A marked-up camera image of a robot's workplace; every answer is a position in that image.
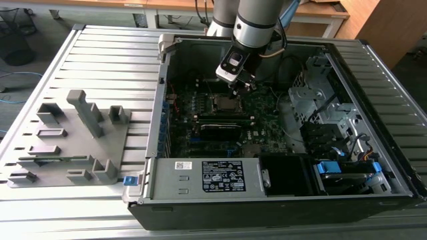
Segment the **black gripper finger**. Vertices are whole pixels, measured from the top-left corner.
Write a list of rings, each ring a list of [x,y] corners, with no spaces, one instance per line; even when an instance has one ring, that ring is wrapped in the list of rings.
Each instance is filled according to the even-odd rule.
[[[229,95],[228,98],[232,100],[239,96],[239,92],[240,92],[240,84],[239,83],[233,83],[232,85],[229,85]]]
[[[244,94],[252,93],[257,87],[256,87],[256,77],[255,75],[245,73],[240,75],[240,81],[243,82],[243,90],[241,92]]]

